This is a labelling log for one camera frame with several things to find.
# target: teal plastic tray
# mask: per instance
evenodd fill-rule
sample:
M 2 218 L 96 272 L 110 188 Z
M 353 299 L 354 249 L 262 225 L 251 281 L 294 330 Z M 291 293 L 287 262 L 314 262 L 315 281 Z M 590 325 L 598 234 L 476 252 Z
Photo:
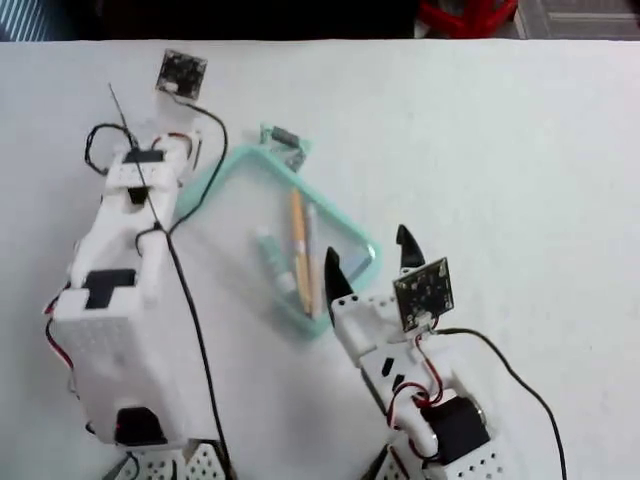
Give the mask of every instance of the teal plastic tray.
M 203 169 L 183 188 L 176 206 L 178 216 L 197 204 L 213 168 Z M 284 257 L 293 259 L 289 198 L 294 188 L 300 191 L 305 202 L 316 205 L 320 220 L 321 265 L 324 265 L 326 248 L 332 246 L 341 256 L 343 270 L 353 288 L 362 290 L 379 269 L 378 245 L 299 175 L 289 170 L 267 147 L 233 149 L 193 219 L 200 217 L 199 221 L 208 225 L 207 235 L 215 237 L 225 256 L 235 257 L 248 273 L 253 274 L 254 280 L 264 287 L 262 291 L 269 293 L 267 301 L 277 307 L 278 315 L 286 317 L 306 336 L 315 338 L 330 324 L 324 305 L 324 288 L 323 314 L 312 319 L 299 304 L 285 298 L 274 287 L 274 279 L 264 268 L 264 259 L 258 252 L 255 237 L 257 228 L 266 227 L 274 232 Z

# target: small component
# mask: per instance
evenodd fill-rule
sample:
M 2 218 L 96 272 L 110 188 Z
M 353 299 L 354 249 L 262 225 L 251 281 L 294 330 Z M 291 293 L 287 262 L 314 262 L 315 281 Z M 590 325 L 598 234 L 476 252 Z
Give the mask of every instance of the small component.
M 447 259 L 417 268 L 393 282 L 400 320 L 405 332 L 416 328 L 420 317 L 436 318 L 453 308 Z
M 436 407 L 420 410 L 438 437 L 438 463 L 448 465 L 491 438 L 476 405 L 468 398 L 453 397 Z
M 122 164 L 127 163 L 154 163 L 164 161 L 164 152 L 162 150 L 139 150 L 133 148 L 127 152 Z
M 165 50 L 156 89 L 197 100 L 207 61 L 175 50 Z
M 130 407 L 120 410 L 114 438 L 116 443 L 127 447 L 167 443 L 158 417 L 147 407 Z
M 131 287 L 135 282 L 136 271 L 132 268 L 90 271 L 83 284 L 83 288 L 89 290 L 85 309 L 109 307 L 116 287 Z

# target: red wire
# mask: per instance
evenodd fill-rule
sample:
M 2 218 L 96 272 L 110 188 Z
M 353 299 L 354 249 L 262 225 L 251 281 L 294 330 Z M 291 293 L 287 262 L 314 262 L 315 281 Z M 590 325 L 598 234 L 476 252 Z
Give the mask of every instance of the red wire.
M 391 402 L 389 403 L 389 409 L 387 410 L 387 425 L 389 426 L 389 428 L 393 428 L 394 430 L 399 430 L 399 428 L 396 428 L 396 426 L 393 425 L 393 412 L 394 412 L 394 405 L 396 403 L 396 398 L 398 398 L 398 395 L 400 394 L 400 392 L 402 392 L 402 390 L 404 390 L 407 387 L 418 388 L 427 395 L 427 398 L 429 397 L 429 391 L 424 387 L 424 385 L 420 385 L 419 383 L 405 382 L 398 385 L 393 392 L 393 397 L 391 398 Z
M 187 142 L 189 142 L 189 153 L 187 154 L 187 158 L 191 158 L 191 152 L 193 152 L 193 142 L 191 141 L 191 137 L 189 137 L 189 135 L 187 135 L 186 133 L 180 133 L 180 132 L 169 132 L 167 133 L 167 136 L 169 137 L 173 137 L 173 138 L 180 138 L 182 140 L 186 140 Z M 151 148 L 155 148 L 156 144 L 162 139 L 162 137 L 157 137 L 153 143 L 151 143 Z
M 65 352 L 62 349 L 60 345 L 58 345 L 58 342 L 56 342 L 55 339 L 53 338 L 53 335 L 51 335 L 52 323 L 53 323 L 53 317 L 49 318 L 49 321 L 47 322 L 47 326 L 44 329 L 44 333 L 47 336 L 47 341 L 49 342 L 49 345 L 51 345 L 51 348 L 53 348 L 55 352 L 58 355 L 60 355 L 62 360 L 64 360 L 64 362 L 67 364 L 67 367 L 69 367 L 70 370 L 73 370 L 73 361 L 71 360 L 71 357 L 67 354 L 67 352 Z
M 433 363 L 431 363 L 431 360 L 429 360 L 429 357 L 427 357 L 425 353 L 422 351 L 422 348 L 420 348 L 421 340 L 422 340 L 422 334 L 416 335 L 416 338 L 414 339 L 414 343 L 416 345 L 416 348 L 422 355 L 422 358 L 424 358 L 424 362 L 427 364 L 427 368 L 429 368 L 429 370 L 431 371 L 431 374 L 433 375 L 433 378 L 435 379 L 436 384 L 438 386 L 438 394 L 435 396 L 435 398 L 433 400 L 430 400 L 427 398 L 426 400 L 422 401 L 419 405 L 421 407 L 429 407 L 431 405 L 438 403 L 440 400 L 442 400 L 442 396 L 444 395 L 444 385 L 442 383 L 442 378 L 440 378 L 440 374 L 438 373 L 438 370 L 436 370 L 436 367 L 433 365 Z

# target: white table surface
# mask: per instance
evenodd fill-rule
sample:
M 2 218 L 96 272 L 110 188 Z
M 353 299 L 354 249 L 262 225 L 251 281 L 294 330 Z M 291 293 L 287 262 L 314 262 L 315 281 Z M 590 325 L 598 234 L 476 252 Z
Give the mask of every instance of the white table surface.
M 0 44 L 3 478 L 99 478 L 118 458 L 84 432 L 40 310 L 95 215 L 82 155 L 117 121 L 106 83 L 153 118 L 169 45 L 209 60 L 200 103 L 232 145 L 261 121 L 313 139 L 302 175 L 382 245 L 371 291 L 397 271 L 399 222 L 448 256 L 442 323 L 487 333 L 547 399 L 571 479 L 637 478 L 640 44 L 586 41 Z M 206 275 L 187 276 L 215 309 Z M 295 345 L 244 316 L 203 325 L 240 478 L 358 478 L 385 427 L 333 334 Z M 530 478 L 559 478 L 540 407 L 473 339 L 451 342 L 482 366 Z

